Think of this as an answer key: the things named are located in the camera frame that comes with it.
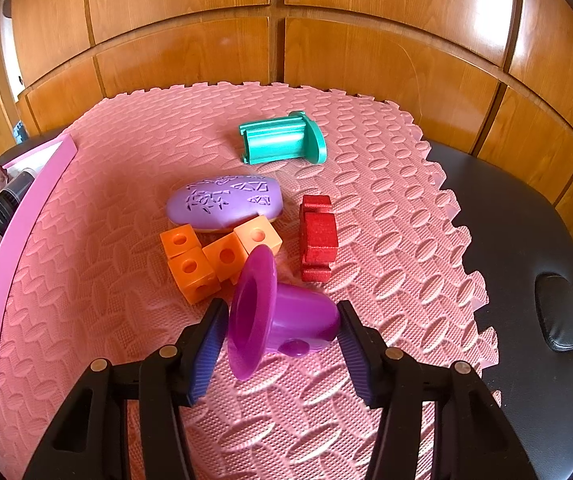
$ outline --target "orange block with hole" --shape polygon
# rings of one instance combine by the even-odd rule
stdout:
[[[175,282],[189,304],[204,300],[221,288],[220,280],[204,256],[202,248],[194,247],[168,263]]]
[[[160,240],[162,240],[164,252],[169,260],[195,247],[202,247],[196,232],[193,231],[190,224],[180,225],[180,227],[170,231],[164,231],[160,234]]]
[[[237,226],[233,232],[249,254],[258,245],[268,245],[273,254],[278,254],[282,246],[282,238],[264,215]]]
[[[215,269],[217,279],[221,282],[238,274],[249,257],[235,233],[215,240],[212,244],[207,245],[203,251],[206,259]]]

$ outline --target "purple oval soap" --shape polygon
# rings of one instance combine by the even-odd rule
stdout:
[[[255,216],[270,221],[282,212],[282,192],[274,178],[233,175],[192,182],[167,202],[175,224],[191,224],[198,232],[231,231]]]

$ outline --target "green plastic part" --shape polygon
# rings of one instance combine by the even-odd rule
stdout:
[[[240,135],[244,137],[242,160],[246,164],[301,156],[311,164],[326,161],[322,131],[302,111],[291,112],[287,117],[240,124]]]

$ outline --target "red wooden block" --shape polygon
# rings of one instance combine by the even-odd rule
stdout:
[[[304,265],[301,267],[301,280],[303,282],[328,283],[330,280],[330,267],[327,265]]]
[[[304,195],[300,205],[300,264],[303,282],[330,280],[337,257],[337,225],[327,195]]]
[[[332,213],[304,213],[301,238],[302,261],[306,264],[330,264],[337,257],[337,226]]]
[[[301,197],[301,212],[330,213],[329,195],[304,195]]]

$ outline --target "purple cup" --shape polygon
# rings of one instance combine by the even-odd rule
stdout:
[[[278,283],[268,246],[250,253],[235,288],[229,320],[229,365],[239,380],[249,379],[262,355],[302,357],[329,345],[339,331],[339,313],[324,294]]]

